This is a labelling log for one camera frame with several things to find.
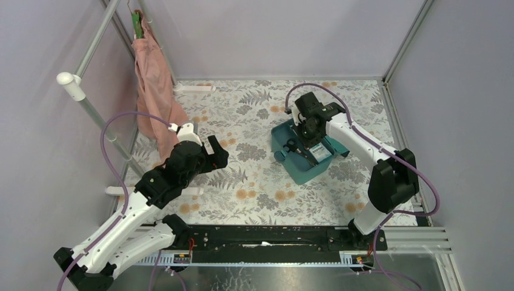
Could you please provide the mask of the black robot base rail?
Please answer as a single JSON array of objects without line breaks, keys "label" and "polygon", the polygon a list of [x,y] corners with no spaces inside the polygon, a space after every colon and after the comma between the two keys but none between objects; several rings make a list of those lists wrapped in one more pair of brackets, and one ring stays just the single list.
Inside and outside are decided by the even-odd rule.
[{"label": "black robot base rail", "polygon": [[166,247],[191,255],[193,263],[339,263],[340,253],[371,255],[388,249],[384,231],[359,235],[334,226],[192,225],[187,236]]}]

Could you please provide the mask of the black handled scissors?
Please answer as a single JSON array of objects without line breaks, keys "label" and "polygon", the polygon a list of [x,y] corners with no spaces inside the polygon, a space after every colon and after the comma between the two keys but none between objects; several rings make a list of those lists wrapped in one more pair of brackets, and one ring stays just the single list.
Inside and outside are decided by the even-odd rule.
[{"label": "black handled scissors", "polygon": [[288,152],[294,152],[300,157],[304,158],[312,167],[318,165],[318,161],[314,157],[311,157],[306,153],[306,151],[302,150],[299,147],[299,144],[297,143],[296,139],[288,139],[286,143],[283,145],[283,147],[286,148]]}]

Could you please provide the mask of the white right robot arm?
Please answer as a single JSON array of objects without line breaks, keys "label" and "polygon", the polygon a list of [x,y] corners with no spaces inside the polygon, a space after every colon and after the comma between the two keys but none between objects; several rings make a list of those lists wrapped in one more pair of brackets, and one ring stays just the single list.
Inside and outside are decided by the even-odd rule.
[{"label": "white right robot arm", "polygon": [[344,106],[324,105],[309,92],[292,107],[294,131],[305,148],[312,148],[329,137],[357,156],[370,171],[368,203],[349,227],[347,240],[362,250],[372,241],[371,233],[400,204],[419,191],[414,172],[416,161],[409,149],[397,150],[364,130]]}]

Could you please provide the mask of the dark teal divided tray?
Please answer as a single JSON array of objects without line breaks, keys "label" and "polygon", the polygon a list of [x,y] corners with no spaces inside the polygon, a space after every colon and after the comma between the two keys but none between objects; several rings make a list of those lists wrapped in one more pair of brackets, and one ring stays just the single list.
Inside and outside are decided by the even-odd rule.
[{"label": "dark teal divided tray", "polygon": [[336,157],[337,153],[333,151],[325,138],[320,143],[322,143],[331,152],[332,156],[324,160],[322,163],[318,163],[317,166],[312,167],[304,158],[300,157],[294,152],[288,152],[287,149],[283,147],[283,145],[288,139],[294,138],[299,144],[299,147],[306,151],[308,155],[313,157],[309,152],[309,149],[304,148],[301,144],[298,136],[293,130],[293,125],[294,122],[290,119],[272,128],[271,147],[274,159],[282,164],[286,172],[290,175],[296,184],[301,185],[325,172],[331,164],[332,160]]}]

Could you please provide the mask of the teal medicine kit box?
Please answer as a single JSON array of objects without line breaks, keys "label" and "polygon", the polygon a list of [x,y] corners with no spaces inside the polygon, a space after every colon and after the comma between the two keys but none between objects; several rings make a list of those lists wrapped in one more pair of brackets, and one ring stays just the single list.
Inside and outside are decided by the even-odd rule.
[{"label": "teal medicine kit box", "polygon": [[343,157],[347,157],[350,153],[350,150],[345,147],[344,145],[342,145],[340,142],[338,142],[337,140],[329,137],[329,136],[326,136],[325,137],[325,140],[330,144],[331,148],[333,149],[333,151]]}]

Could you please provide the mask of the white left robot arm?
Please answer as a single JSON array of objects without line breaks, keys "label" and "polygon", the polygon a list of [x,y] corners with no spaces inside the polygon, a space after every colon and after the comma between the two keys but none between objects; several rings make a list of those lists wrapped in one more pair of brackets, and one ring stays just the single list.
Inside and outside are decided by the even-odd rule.
[{"label": "white left robot arm", "polygon": [[107,290],[124,270],[143,257],[188,244],[191,228],[177,214],[165,216],[161,223],[131,241],[128,237],[178,198],[197,175],[227,167],[229,153],[216,136],[208,137],[212,154],[196,137],[181,140],[163,164],[144,173],[134,191],[125,192],[123,208],[94,234],[73,248],[61,247],[53,255],[63,271],[58,290],[67,279],[78,290]]}]

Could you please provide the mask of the teal medical gauze packet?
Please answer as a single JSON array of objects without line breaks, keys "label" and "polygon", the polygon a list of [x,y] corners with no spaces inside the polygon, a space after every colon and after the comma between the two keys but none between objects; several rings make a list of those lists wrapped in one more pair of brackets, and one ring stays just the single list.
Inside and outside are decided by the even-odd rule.
[{"label": "teal medical gauze packet", "polygon": [[318,163],[322,163],[324,160],[332,156],[331,152],[322,143],[311,147],[309,152]]}]

